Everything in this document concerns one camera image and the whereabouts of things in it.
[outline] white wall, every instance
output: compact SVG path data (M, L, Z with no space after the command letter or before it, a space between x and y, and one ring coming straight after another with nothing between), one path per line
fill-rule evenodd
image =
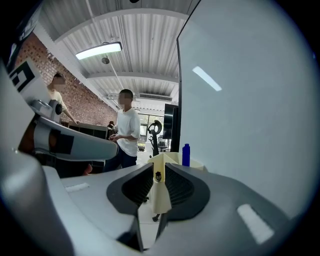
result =
M180 151L189 143L209 172L300 213L319 177L320 83L305 39L267 1L202 0L179 47Z

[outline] dark pants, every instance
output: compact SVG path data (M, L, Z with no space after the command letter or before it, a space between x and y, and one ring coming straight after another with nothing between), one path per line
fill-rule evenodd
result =
M114 171L119 165L121 165L122 168L127 168L137 164L136 156L127 155L120 147L118 148L118 154L114 158L105 161L105 166L102 171L103 173Z

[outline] ceiling light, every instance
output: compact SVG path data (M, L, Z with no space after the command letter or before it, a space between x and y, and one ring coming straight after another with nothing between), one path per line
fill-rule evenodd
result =
M121 50L122 50L122 45L120 42L110 42L110 43L105 43L105 44L81 51L77 53L75 56L78 58L78 60L82 60L84 58L88 58L98 54L120 52Z
M201 67L196 66L194 69L192 69L192 71L196 73L199 77L201 77L207 84L209 84L217 92L222 90L219 84L217 84L216 81L213 80L210 75L204 72L204 70Z

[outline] brick wall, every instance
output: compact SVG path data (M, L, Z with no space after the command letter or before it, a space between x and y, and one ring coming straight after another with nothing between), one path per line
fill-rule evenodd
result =
M38 68L46 85L51 83L56 72L64 74L66 87L61 96L76 120L81 123L103 126L107 126L109 121L116 123L117 113L76 79L48 52L47 48L33 33L24 42L15 65L18 66L28 57ZM61 121L69 122L70 119L62 113Z

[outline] person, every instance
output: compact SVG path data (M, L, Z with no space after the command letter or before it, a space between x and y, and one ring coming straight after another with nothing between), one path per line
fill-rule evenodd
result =
M72 114L67 109L64 101L62 100L60 92L63 92L65 87L66 80L64 76L60 73L56 73L52 79L52 82L47 86L47 89L49 91L50 98L52 100L58 101L62 105L62 112L65 113L73 122L75 122L78 125L79 121L74 119Z
M103 172L114 171L119 165L122 168L136 165L140 118L132 107L133 98L134 95L129 89L123 89L119 93L118 102L123 109L118 112L117 122L113 127L117 133L109 138L118 144L118 154L105 162Z
M107 125L106 127L108 127L108 132L106 133L106 139L109 140L109 137L113 134L113 127L115 126L114 121L110 121L109 125Z

